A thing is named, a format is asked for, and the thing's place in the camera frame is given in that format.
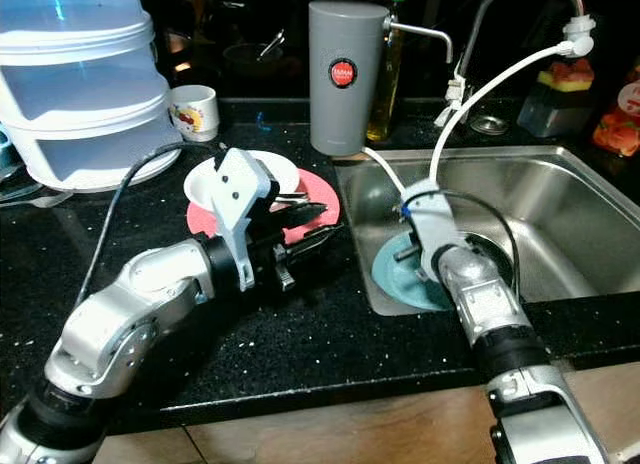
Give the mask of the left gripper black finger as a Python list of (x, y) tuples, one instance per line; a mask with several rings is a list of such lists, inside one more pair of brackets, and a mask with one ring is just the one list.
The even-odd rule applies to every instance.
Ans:
[(278, 234), (276, 266), (288, 267), (314, 255), (332, 237), (332, 227), (303, 228), (302, 234), (296, 228), (283, 228)]
[(275, 211), (275, 220), (282, 228), (297, 228), (316, 220), (326, 211), (326, 204), (306, 202), (296, 205), (285, 205)]

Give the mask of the teal plate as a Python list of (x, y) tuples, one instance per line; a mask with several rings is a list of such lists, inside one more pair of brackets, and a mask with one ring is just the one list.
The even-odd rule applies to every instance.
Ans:
[(452, 310), (451, 299), (438, 282), (421, 280), (420, 259), (397, 260), (396, 254), (410, 249), (410, 232), (402, 231), (389, 237), (376, 253), (371, 264), (371, 277), (381, 291), (398, 303), (419, 310)]

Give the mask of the white bowl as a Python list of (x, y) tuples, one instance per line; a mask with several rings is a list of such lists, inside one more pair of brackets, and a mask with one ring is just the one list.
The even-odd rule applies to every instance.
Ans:
[[(301, 173), (289, 159), (279, 156), (279, 154), (266, 152), (266, 150), (247, 150), (257, 162), (261, 163), (271, 175), (271, 196), (280, 193), (297, 193), (301, 185)], [(202, 211), (211, 213), (209, 198), (214, 180), (216, 167), (219, 166), (221, 158), (206, 159), (205, 162), (197, 164), (192, 168), (184, 180), (183, 189), (189, 202), (197, 205)]]

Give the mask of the grey water filter canister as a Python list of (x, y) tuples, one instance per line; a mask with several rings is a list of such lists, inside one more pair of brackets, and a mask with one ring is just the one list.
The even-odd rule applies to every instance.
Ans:
[(365, 147), (388, 17), (388, 8), (369, 2), (308, 3), (310, 136), (325, 156)]

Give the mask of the white printed mug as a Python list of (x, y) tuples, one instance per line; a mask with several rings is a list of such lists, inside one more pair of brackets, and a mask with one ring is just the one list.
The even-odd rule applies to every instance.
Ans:
[(205, 85), (174, 86), (169, 90), (170, 118), (187, 141), (212, 141), (220, 118), (215, 90)]

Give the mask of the green capped oil bottle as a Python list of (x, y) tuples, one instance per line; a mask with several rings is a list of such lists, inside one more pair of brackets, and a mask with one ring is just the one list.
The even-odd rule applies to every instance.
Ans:
[[(392, 20), (399, 19), (402, 4), (406, 0), (387, 0)], [(367, 121), (366, 138), (370, 141), (385, 141), (390, 135), (390, 117), (396, 104), (399, 74), (404, 47), (404, 34), (401, 30), (389, 29), (384, 34), (383, 53), (381, 53), (381, 70), (374, 93), (369, 121)]]

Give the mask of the stainless steel sink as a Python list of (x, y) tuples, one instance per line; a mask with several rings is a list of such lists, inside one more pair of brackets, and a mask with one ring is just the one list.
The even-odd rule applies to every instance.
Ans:
[[(364, 158), (335, 162), (344, 216), (355, 232), (361, 276), (380, 316), (417, 308), (393, 298), (370, 268), (390, 237), (410, 230), (396, 213), (399, 194), (383, 168)], [(484, 209), (451, 203), (463, 230), (503, 248), (517, 246), (526, 301), (640, 291), (640, 205), (562, 147), (488, 147), (445, 150), (442, 188), (483, 199), (504, 214), (509, 239)]]

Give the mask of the dark pan with utensil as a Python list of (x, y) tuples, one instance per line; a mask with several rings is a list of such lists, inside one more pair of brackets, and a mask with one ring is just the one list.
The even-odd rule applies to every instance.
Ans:
[(285, 30), (279, 30), (268, 43), (241, 43), (225, 48), (221, 57), (224, 65), (233, 77), (279, 77), (285, 71), (285, 58), (282, 49), (285, 42)]

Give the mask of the black sponge holder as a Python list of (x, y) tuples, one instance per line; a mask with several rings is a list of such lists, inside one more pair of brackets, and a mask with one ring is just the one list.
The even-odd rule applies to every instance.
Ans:
[(517, 124), (535, 138), (561, 138), (580, 131), (593, 109), (593, 81), (539, 81), (532, 85)]

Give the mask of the chrome filter spout tube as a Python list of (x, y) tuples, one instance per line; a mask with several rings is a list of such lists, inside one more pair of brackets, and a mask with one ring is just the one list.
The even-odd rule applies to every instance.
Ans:
[(447, 63), (447, 65), (451, 65), (454, 60), (454, 47), (452, 38), (447, 33), (444, 33), (444, 31), (430, 28), (420, 28), (420, 26), (415, 25), (402, 24), (402, 22), (397, 22), (396, 20), (394, 20), (393, 17), (387, 17), (387, 19), (384, 19), (383, 28), (387, 30), (402, 31), (402, 33), (430, 36), (430, 38), (442, 40), (445, 45), (444, 62)]

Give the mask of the red and yellow sponge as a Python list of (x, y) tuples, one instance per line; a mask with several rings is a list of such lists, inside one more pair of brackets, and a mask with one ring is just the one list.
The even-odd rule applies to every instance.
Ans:
[(538, 83), (556, 92), (586, 92), (594, 83), (595, 72), (586, 58), (576, 60), (553, 60), (550, 66), (540, 71)]

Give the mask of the orange dish soap bottle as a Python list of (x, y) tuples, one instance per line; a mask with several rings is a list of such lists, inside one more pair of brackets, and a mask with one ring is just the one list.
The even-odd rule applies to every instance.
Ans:
[(631, 157), (640, 150), (640, 57), (637, 57), (626, 83), (591, 134), (591, 143), (620, 157)]

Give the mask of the white tiered plastic food cover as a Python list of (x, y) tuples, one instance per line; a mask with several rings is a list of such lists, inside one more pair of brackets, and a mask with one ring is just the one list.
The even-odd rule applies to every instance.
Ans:
[(0, 0), (1, 129), (47, 188), (118, 188), (178, 143), (141, 0)]

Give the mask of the white faucet diverter adapter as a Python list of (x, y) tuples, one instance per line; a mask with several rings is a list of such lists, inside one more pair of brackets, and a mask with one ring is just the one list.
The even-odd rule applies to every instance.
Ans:
[(563, 26), (564, 39), (558, 44), (558, 53), (570, 58), (582, 58), (594, 48), (593, 30), (596, 22), (589, 13), (572, 17)]

